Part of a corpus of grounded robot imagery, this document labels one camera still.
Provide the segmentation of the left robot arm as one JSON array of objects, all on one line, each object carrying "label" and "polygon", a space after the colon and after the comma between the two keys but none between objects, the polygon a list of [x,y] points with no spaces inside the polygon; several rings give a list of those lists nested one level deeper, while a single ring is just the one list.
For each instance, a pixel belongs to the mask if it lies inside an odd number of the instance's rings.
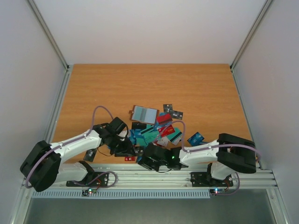
[{"label": "left robot arm", "polygon": [[58,182],[73,182],[80,187],[102,186],[100,178],[86,161],[73,165],[66,161],[86,151],[97,151],[107,146],[115,157],[135,156],[128,126],[118,117],[109,123],[92,125],[86,132],[56,143],[42,140],[35,144],[20,167],[25,177],[25,187],[42,192]]}]

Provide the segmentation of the brown leather card holder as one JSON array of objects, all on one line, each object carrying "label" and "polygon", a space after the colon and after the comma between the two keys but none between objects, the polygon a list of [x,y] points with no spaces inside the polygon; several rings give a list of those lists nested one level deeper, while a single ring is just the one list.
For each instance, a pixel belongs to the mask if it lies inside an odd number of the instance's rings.
[{"label": "brown leather card holder", "polygon": [[134,105],[129,111],[130,120],[153,125],[159,115],[159,110],[147,108],[139,105]]}]

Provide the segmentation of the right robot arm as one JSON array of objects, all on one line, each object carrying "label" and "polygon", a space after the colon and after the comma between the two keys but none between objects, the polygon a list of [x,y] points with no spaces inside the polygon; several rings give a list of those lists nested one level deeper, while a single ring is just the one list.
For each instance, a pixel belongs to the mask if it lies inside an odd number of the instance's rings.
[{"label": "right robot arm", "polygon": [[218,139],[193,147],[162,148],[150,143],[143,151],[138,164],[150,171],[159,172],[161,166],[170,170],[181,170],[206,163],[208,185],[216,185],[232,173],[253,174],[260,152],[255,143],[228,133],[219,134]]}]

